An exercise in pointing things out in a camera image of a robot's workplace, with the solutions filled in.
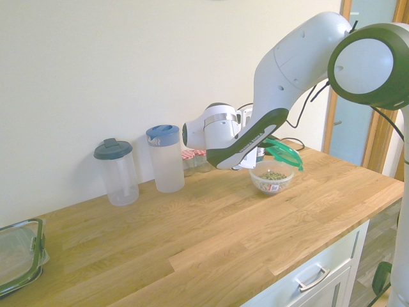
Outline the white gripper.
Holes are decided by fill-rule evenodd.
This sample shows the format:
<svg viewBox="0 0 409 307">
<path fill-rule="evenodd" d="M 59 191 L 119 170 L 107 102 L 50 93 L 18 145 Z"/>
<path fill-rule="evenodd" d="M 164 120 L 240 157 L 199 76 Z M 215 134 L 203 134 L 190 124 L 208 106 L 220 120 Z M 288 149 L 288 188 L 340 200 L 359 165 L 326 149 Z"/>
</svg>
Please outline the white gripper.
<svg viewBox="0 0 409 307">
<path fill-rule="evenodd" d="M 234 170 L 239 170 L 239 169 L 253 169 L 256 166 L 256 160 L 257 160 L 257 150 L 258 148 L 255 147 L 252 149 L 243 159 L 242 161 L 234 167 Z"/>
</svg>

